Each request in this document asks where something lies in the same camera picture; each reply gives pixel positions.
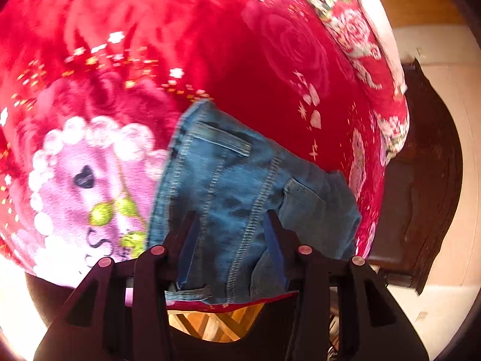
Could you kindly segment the blue denim jeans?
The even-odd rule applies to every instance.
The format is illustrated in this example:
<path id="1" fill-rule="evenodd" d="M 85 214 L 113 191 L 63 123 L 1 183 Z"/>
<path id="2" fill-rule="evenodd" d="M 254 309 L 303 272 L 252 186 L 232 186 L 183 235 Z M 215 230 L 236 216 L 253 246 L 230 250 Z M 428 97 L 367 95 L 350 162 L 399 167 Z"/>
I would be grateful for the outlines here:
<path id="1" fill-rule="evenodd" d="M 200 220 L 186 275 L 166 298 L 219 305 L 282 295 L 263 232 L 268 210 L 328 258 L 355 253 L 361 216 L 341 173 L 293 155 L 209 100 L 194 103 L 175 127 L 149 223 L 154 246 L 187 212 Z"/>

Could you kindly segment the dark wooden furniture piece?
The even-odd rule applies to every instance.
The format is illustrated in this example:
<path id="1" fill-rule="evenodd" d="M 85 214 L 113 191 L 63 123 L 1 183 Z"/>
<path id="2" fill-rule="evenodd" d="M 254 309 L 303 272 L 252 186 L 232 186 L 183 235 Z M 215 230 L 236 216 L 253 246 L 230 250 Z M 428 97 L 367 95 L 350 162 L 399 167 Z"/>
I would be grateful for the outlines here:
<path id="1" fill-rule="evenodd" d="M 369 262 L 388 284 L 421 293 L 457 210 L 463 159 L 452 115 L 420 63 L 404 63 L 403 71 L 410 128 L 386 168 Z"/>

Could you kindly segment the red floral plush blanket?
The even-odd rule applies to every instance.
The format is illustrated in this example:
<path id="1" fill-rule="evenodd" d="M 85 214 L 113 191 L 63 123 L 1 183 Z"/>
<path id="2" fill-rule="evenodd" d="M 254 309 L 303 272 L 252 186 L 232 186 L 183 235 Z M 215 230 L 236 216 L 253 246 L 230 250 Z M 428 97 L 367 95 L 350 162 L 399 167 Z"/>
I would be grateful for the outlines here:
<path id="1" fill-rule="evenodd" d="M 380 0 L 1 0 L 1 254 L 34 268 L 27 181 L 48 131 L 105 115 L 166 147 L 180 113 L 211 98 L 344 173 L 367 256 L 409 131 L 405 91 Z"/>

